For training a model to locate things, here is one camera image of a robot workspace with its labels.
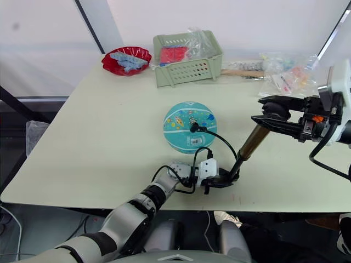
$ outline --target gold cylinder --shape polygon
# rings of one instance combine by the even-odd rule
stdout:
[[[244,160],[249,159],[251,154],[254,152],[254,150],[256,150],[258,145],[263,141],[269,132],[269,129],[257,124],[240,149],[240,157],[242,157]]]

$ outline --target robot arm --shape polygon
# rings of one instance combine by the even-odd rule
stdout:
[[[163,173],[141,193],[115,208],[99,232],[75,237],[21,262],[102,263],[130,254],[178,183],[172,173]]]

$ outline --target plastic basket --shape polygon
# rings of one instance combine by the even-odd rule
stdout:
[[[206,78],[216,78],[220,75],[223,52],[212,31],[203,31],[211,41],[216,54],[208,59],[194,59],[185,62],[175,62],[166,66],[156,66],[157,87],[198,81]],[[160,60],[161,49],[167,45],[182,45],[187,42],[188,33],[176,35],[159,35],[154,37],[155,60]]]

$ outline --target clear plastic bag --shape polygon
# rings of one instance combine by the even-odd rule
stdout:
[[[318,64],[316,55],[271,52],[261,53],[261,57],[266,81],[260,96],[306,97],[318,94],[314,76]]]
[[[200,28],[190,27],[188,33],[189,39],[185,44],[188,51],[185,52],[184,60],[210,58],[216,54],[211,41]]]
[[[26,154],[27,157],[32,152],[37,142],[40,140],[49,123],[29,121],[26,123]]]

